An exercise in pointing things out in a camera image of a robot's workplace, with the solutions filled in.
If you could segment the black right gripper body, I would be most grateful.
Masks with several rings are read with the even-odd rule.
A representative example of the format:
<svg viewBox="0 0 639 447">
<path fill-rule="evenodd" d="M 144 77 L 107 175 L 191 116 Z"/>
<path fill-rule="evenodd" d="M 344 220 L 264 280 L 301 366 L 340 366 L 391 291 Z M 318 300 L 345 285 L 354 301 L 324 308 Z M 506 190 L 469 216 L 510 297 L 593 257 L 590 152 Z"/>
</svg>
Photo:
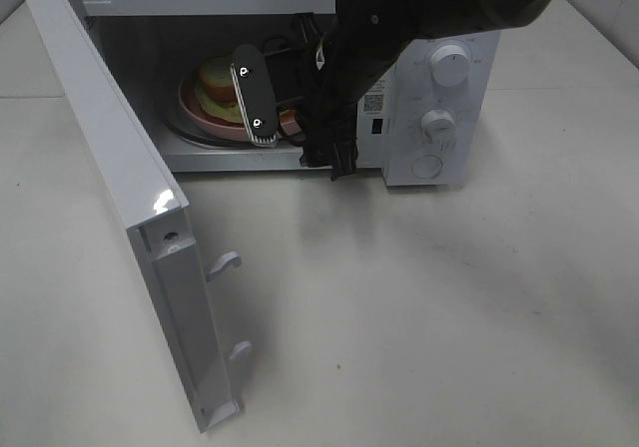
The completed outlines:
<svg viewBox="0 0 639 447">
<path fill-rule="evenodd" d="M 403 49 L 404 21 L 372 14 L 353 22 L 334 19 L 307 50 L 309 58 L 300 65 L 304 99 L 297 107 L 303 166 L 356 166 L 358 101 Z"/>
</svg>

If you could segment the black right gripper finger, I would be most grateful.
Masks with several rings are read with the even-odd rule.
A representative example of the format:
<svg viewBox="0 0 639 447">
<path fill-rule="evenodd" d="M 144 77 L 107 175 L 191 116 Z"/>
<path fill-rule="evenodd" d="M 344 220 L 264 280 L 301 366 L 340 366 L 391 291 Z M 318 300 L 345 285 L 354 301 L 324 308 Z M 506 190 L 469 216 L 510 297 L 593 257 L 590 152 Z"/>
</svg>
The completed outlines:
<svg viewBox="0 0 639 447">
<path fill-rule="evenodd" d="M 330 180 L 332 182 L 339 178 L 351 176 L 356 173 L 357 153 L 337 153 L 333 156 L 331 161 Z"/>
</svg>

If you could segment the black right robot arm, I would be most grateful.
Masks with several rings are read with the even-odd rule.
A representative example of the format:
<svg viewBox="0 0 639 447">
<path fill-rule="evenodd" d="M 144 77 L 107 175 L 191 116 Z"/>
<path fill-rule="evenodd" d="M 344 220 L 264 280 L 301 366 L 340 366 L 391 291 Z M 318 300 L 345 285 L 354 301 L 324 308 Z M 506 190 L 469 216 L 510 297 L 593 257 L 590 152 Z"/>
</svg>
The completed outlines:
<svg viewBox="0 0 639 447">
<path fill-rule="evenodd" d="M 302 166 L 356 170 L 355 106 L 416 39 L 525 27 L 551 0 L 335 0 L 330 28 L 299 62 Z"/>
</svg>

